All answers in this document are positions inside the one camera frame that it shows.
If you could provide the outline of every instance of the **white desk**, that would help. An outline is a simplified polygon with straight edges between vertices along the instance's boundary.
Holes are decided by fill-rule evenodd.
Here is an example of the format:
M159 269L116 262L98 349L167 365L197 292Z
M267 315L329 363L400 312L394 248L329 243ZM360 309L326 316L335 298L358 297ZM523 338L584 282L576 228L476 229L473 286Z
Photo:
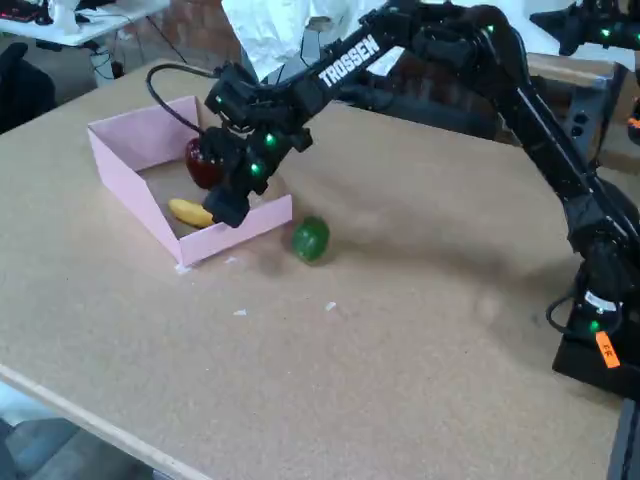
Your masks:
M153 15L169 7L171 0L118 0L96 10L81 10L79 13L91 20L80 24L80 31L66 34L56 25L36 25L35 22L20 23L0 19L0 32L13 33L23 37L35 38L46 42L57 43L68 47L80 47L90 40L97 40L109 32L114 32L128 23L147 15ZM104 47L91 56L91 63L96 71L98 86L107 83L112 77L109 51Z

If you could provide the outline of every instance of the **white debris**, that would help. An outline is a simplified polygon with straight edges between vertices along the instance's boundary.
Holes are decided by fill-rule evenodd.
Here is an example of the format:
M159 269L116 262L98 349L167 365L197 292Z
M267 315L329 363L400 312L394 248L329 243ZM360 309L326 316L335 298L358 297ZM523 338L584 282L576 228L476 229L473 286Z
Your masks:
M189 273L191 271L191 267L185 267L181 263L176 265L175 268L176 268L176 272L178 273L178 275L184 275L185 273Z

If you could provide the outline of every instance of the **pink cardboard box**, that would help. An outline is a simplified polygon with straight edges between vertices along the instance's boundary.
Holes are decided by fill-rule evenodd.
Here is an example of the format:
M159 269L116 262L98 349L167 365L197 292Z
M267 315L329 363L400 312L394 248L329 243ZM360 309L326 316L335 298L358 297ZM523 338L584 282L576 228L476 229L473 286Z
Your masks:
M192 123L198 123L197 102L195 97L185 97L169 105ZM152 194L148 181L143 178L143 170L153 170L151 167L183 158L185 146L196 136L195 132L159 106L91 123L88 130L102 183L181 265L192 265L292 218L291 195L284 195L252 208L239 228L216 224L179 238ZM187 172L186 166L176 162L173 165L181 174L182 169ZM195 184L191 186L192 183L189 182L189 188L197 188ZM204 199L206 191L201 192Z

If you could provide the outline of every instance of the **banana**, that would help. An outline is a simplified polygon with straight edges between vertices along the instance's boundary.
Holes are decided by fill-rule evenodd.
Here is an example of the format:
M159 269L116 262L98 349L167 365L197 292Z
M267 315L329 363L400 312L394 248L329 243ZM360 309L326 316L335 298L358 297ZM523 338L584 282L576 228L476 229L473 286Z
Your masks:
M169 200L169 210L178 220L192 227L207 228L215 223L213 215L202 208L202 205L181 198Z

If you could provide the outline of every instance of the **red apple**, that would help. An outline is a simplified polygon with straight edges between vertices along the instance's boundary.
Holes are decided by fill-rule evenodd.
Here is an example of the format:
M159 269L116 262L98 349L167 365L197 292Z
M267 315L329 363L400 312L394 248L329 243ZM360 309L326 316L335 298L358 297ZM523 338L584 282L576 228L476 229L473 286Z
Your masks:
M200 188L211 190L222 181L222 166L214 161L205 160L200 151L200 139L194 138L187 143L184 160L191 178Z

